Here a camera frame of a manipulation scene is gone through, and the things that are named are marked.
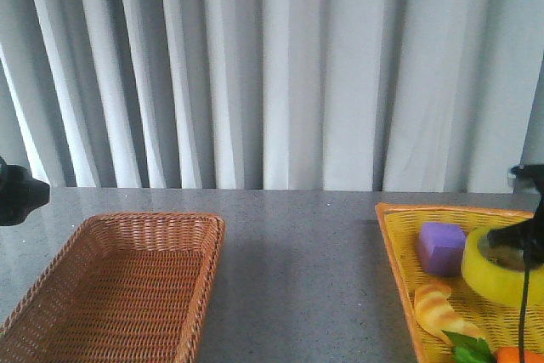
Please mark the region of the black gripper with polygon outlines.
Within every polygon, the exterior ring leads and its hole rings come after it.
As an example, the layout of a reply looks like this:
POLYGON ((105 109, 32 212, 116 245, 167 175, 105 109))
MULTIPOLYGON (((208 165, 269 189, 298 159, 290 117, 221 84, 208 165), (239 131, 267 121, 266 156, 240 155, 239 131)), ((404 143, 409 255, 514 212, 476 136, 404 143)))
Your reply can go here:
POLYGON ((511 168, 511 174, 518 180, 529 180, 541 198, 532 219, 490 230, 487 237, 491 247, 529 248, 531 257, 543 256, 543 168, 543 164, 519 164, 511 168))
POLYGON ((28 215, 49 203, 50 185, 34 179, 22 166, 1 158, 1 225, 22 224, 28 215))

